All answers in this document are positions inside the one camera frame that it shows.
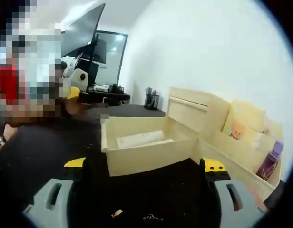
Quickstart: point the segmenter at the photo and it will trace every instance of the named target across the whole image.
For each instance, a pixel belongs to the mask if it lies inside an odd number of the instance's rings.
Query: monitor
[[[88,87],[91,87],[95,83],[98,69],[99,69],[99,65],[93,62],[90,66],[90,70],[88,74]]]
[[[94,41],[105,3],[73,22],[61,35],[61,57]]]
[[[68,56],[77,57],[78,53],[84,52],[82,58],[90,59],[90,48],[93,46],[86,45],[83,48],[79,48],[77,50],[68,53]],[[98,39],[97,44],[95,45],[93,61],[106,64],[107,63],[107,43],[104,40]]]

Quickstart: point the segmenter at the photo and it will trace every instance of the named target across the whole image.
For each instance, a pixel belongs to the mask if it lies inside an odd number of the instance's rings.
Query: wooden organizer
[[[190,158],[199,133],[222,129],[229,103],[215,95],[171,88],[166,117],[110,117],[102,127],[102,152],[110,176],[149,171]],[[116,138],[162,130],[174,142],[119,149]]]
[[[251,168],[252,161],[238,155],[232,156],[219,148],[228,148],[231,139],[216,141],[213,138],[226,121],[230,103],[210,93],[171,88],[166,117],[110,117],[101,125],[102,152],[107,155],[110,176],[121,176],[158,169],[191,158],[199,163],[200,158],[212,158],[222,162],[231,178],[237,178],[252,189],[257,189],[261,198],[266,199],[277,187],[281,164],[265,182],[253,172],[256,164],[263,162],[261,154]],[[119,149],[116,138],[162,130],[166,139],[173,142],[137,148]]]

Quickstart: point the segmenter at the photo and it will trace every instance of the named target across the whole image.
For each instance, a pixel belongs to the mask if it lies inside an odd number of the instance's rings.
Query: yellow clip
[[[75,167],[80,167],[82,168],[83,166],[83,161],[85,160],[86,158],[78,158],[78,159],[75,159],[75,160],[71,160],[69,162],[67,162],[64,167],[71,167],[71,168],[75,168]]]
[[[225,166],[214,159],[209,159],[209,158],[203,158],[205,161],[205,172],[222,172],[222,171],[227,171]]]
[[[67,95],[67,99],[72,99],[75,97],[79,97],[80,90],[77,87],[71,87],[70,88],[70,93]]]

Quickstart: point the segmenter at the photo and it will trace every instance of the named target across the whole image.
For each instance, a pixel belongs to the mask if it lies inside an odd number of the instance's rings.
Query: window
[[[100,86],[118,83],[127,35],[107,31],[97,31],[96,34],[106,43],[107,53],[105,64],[96,62],[99,68],[95,83]]]

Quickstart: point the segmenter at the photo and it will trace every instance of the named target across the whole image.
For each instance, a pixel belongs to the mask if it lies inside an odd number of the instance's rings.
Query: white wall
[[[282,180],[293,161],[293,55],[267,10],[253,0],[153,1],[130,31],[120,84],[133,104],[146,87],[170,86],[252,101],[283,123]]]

